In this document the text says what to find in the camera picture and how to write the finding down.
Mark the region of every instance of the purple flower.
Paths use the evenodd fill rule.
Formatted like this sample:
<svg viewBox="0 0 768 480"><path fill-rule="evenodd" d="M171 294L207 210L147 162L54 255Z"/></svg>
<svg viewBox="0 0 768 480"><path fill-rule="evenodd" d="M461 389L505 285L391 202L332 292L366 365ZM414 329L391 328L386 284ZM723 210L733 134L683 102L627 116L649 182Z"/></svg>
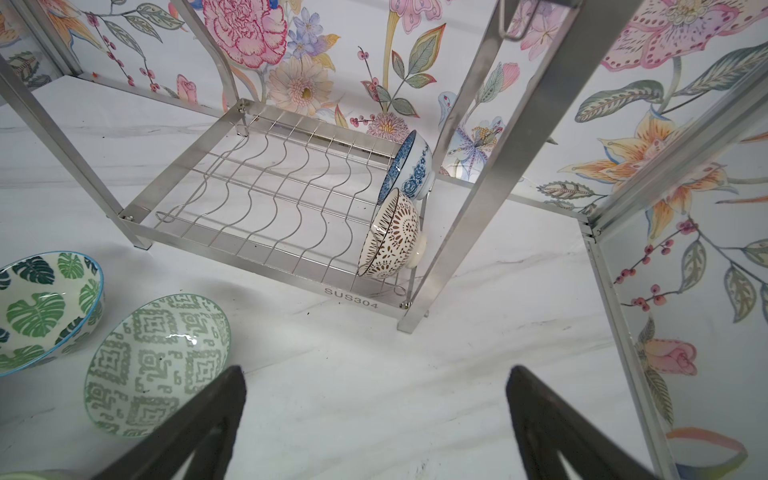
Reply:
<svg viewBox="0 0 768 480"><path fill-rule="evenodd" d="M317 42L317 35L323 33L323 27L320 26L320 15L313 13L310 17L310 11L306 7L301 9L301 18L293 18L293 23L296 24L298 36L308 37L308 43Z"/></svg>
<svg viewBox="0 0 768 480"><path fill-rule="evenodd" d="M307 54L314 56L315 47L309 42L307 35L298 35L293 30L289 30L288 36L290 37L288 48L293 49L294 57L301 58L303 55Z"/></svg>

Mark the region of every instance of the metal bar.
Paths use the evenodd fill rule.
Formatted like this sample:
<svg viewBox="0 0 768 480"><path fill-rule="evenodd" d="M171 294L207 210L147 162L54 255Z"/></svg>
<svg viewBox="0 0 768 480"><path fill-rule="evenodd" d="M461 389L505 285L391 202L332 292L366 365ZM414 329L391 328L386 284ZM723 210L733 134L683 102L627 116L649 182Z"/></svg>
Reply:
<svg viewBox="0 0 768 480"><path fill-rule="evenodd" d="M57 48L55 41L58 41L58 43L63 45L61 37L58 35L53 38L49 37L48 33L45 32L42 25L40 25L40 22L38 22L38 19L35 17L35 14L32 13L24 0L9 1L12 9L15 10L15 13L27 25L32 36L35 37L42 47L43 52L51 59L51 61L53 61L54 65L61 71L61 74L79 74L80 71L72 70L71 65L69 65L66 60L64 60L64 57L61 56L61 53L59 53L59 48Z"/></svg>
<svg viewBox="0 0 768 480"><path fill-rule="evenodd" d="M94 77L92 74L82 73L78 75L78 78L95 84L104 85L105 87L114 88L115 90L124 91L129 94L140 95L141 97L149 98L151 100L161 101L175 107L186 108L187 110L196 111L197 113L210 115L211 117L220 118L226 113L221 109L206 107L205 105L191 104L188 101L181 100L180 98L173 98L170 95L152 93L152 90L147 90L146 88L131 87L125 80L116 81L107 78L104 75Z"/></svg>
<svg viewBox="0 0 768 480"><path fill-rule="evenodd" d="M61 39L48 13L43 10L37 0L11 0L11 3L63 73L73 76L83 73L78 58Z"/></svg>
<svg viewBox="0 0 768 480"><path fill-rule="evenodd" d="M448 146L451 143L453 134L456 132L456 128L458 128L459 123L461 123L464 115L467 113L469 104L472 103L472 99L475 97L478 90L480 90L486 75L488 75L491 66L493 66L493 62L496 61L496 55L504 41L504 38L499 34L498 25L499 23L509 25L519 4L520 0L496 1L491 20L488 22L488 27L485 28L485 33L480 41L480 46L478 47L477 53L475 53L475 59L472 60L472 65L469 67L467 76L464 77L464 83L458 91L456 100L453 102L453 107L448 112L448 117L445 119L442 130L440 130L440 136L437 139L435 150L432 153L432 169L435 172L440 171L440 167L445 159L445 155L448 153ZM502 16L502 11L507 12L506 15Z"/></svg>
<svg viewBox="0 0 768 480"><path fill-rule="evenodd" d="M216 260L217 262L225 263L226 265L231 265L242 270L247 270L272 280L277 280L282 283L287 283L288 285L297 286L301 289L318 293L322 296L329 296L331 299L339 297L339 294L335 293L339 289L333 286L316 282L314 280L309 280L302 276L291 274L269 265L263 265L262 263L254 262L253 260L248 260L247 258L239 257L223 250L206 247L202 243L198 243L187 238L179 238L175 235L171 235L170 233L161 232L151 227L146 227L145 225L132 223L127 220L122 221L130 230L135 232L137 235L141 235L142 237L150 238L157 242L186 250L190 253L195 253L201 257L206 257L210 258L211 260ZM354 301L354 303L358 306L363 306L372 312L381 313L382 315L390 316L392 318L399 319L402 317L403 311L398 306L385 303L385 300L383 299L374 300L370 297L362 296L358 293L350 292L350 294L361 299L360 303Z"/></svg>
<svg viewBox="0 0 768 480"><path fill-rule="evenodd" d="M471 189L475 186L475 184L473 184L472 182L461 180L455 177L450 177L449 175L437 175L437 179L442 180L447 184L459 185L460 187L464 187L464 188ZM552 205L552 204L546 204L538 200L533 200L532 198L523 197L522 195L509 194L509 196L507 197L507 200L516 202L518 204L528 205L530 207L541 208L542 210L546 210L547 212L552 212L554 214L559 214L559 215L565 215L566 217L575 218L576 220L579 220L579 221L584 221L584 222L587 221L587 216L584 214L580 214L577 211L566 210L564 208L556 207L555 205Z"/></svg>
<svg viewBox="0 0 768 480"><path fill-rule="evenodd" d="M16 73L4 58L0 58L0 96L11 105L29 129L37 135L43 145L61 162L131 243L141 249L149 248L151 243L140 239L123 225L118 218L118 213L123 209L118 199L112 195L35 96L16 77Z"/></svg>
<svg viewBox="0 0 768 480"><path fill-rule="evenodd" d="M598 289L605 306L608 324L611 326L611 333L613 333L619 351L621 366L624 367L624 376L627 377L627 384L632 395L634 408L637 410L640 426L643 429L650 460L654 464L654 470L662 478L678 480L680 477L677 474L677 467L667 446L664 430L659 423L653 397L650 395L643 374L643 367L632 344L632 335L621 312L621 304L614 291L611 274L608 272L599 245L586 238L584 244L587 247L594 276L598 281Z"/></svg>
<svg viewBox="0 0 768 480"><path fill-rule="evenodd" d="M174 4L179 15L181 15L187 23L187 27L189 27L194 36L197 37L197 40L203 44L203 47L205 47L208 55L210 55L211 60L214 61L216 69L219 71L219 77L221 77L221 85L224 88L224 97L227 99L227 103L230 105L231 109L231 107L237 105L240 96L237 94L235 79L234 76L232 76L232 71L230 70L230 64L227 62L227 58L219 49L218 45L216 45L216 42L213 37L210 36L205 24L200 20L200 17L197 16L197 13L187 0L170 0L170 2Z"/></svg>
<svg viewBox="0 0 768 480"><path fill-rule="evenodd" d="M640 3L588 0L569 11L398 329L410 333L419 324Z"/></svg>
<svg viewBox="0 0 768 480"><path fill-rule="evenodd" d="M591 217L595 233L605 233L617 220L655 204L692 168L712 161L766 114L768 61L742 78L680 138L610 196Z"/></svg>
<svg viewBox="0 0 768 480"><path fill-rule="evenodd" d="M122 217L140 223L154 210L157 205L176 187L179 182L200 163L208 152L215 147L224 135L241 119L238 111L241 103L235 104L205 131L192 145L189 146L176 160L168 165L154 180L147 185L121 212Z"/></svg>

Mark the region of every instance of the ceramic bowl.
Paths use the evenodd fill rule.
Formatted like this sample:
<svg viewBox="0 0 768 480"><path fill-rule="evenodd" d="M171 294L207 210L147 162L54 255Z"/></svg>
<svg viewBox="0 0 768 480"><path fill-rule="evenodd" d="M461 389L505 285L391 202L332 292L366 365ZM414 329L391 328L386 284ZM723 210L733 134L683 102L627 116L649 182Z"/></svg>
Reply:
<svg viewBox="0 0 768 480"><path fill-rule="evenodd" d="M204 296L177 294L133 312L98 347L85 377L85 409L99 429L149 435L227 364L230 325Z"/></svg>
<svg viewBox="0 0 768 480"><path fill-rule="evenodd" d="M393 188L399 188L400 192L411 200L423 200L434 183L432 151L422 136L414 130L406 141L402 142L392 164L389 165L376 204L381 205Z"/></svg>
<svg viewBox="0 0 768 480"><path fill-rule="evenodd" d="M88 255L40 253L3 267L0 376L70 353L103 311L104 276Z"/></svg>
<svg viewBox="0 0 768 480"><path fill-rule="evenodd" d="M416 206L399 188L394 188L371 223L357 262L357 274L382 280L403 267L415 268L426 244Z"/></svg>

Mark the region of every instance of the glass panel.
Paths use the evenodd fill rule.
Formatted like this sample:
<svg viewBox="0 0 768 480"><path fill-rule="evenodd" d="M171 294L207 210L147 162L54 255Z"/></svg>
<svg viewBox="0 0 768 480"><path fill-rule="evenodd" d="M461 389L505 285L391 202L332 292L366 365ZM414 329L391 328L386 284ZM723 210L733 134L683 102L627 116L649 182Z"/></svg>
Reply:
<svg viewBox="0 0 768 480"><path fill-rule="evenodd" d="M768 118L601 241L681 478L768 470Z"/></svg>

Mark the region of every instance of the blue patterned bowl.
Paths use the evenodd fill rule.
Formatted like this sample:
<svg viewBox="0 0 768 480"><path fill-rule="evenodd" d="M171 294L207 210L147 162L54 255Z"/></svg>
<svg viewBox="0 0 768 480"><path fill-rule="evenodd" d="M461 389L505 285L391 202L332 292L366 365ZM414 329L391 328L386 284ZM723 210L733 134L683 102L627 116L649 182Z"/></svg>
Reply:
<svg viewBox="0 0 768 480"><path fill-rule="evenodd" d="M149 302L96 350L85 377L88 416L117 436L149 435L222 372L230 338L227 316L204 296Z"/></svg>
<svg viewBox="0 0 768 480"><path fill-rule="evenodd" d="M389 165L382 189L379 190L377 205L381 205L393 188L411 200L426 198L435 183L435 171L432 169L432 151L421 135L412 131L402 142L397 155Z"/></svg>
<svg viewBox="0 0 768 480"><path fill-rule="evenodd" d="M0 269L0 376L77 349L104 311L96 260L48 252Z"/></svg>

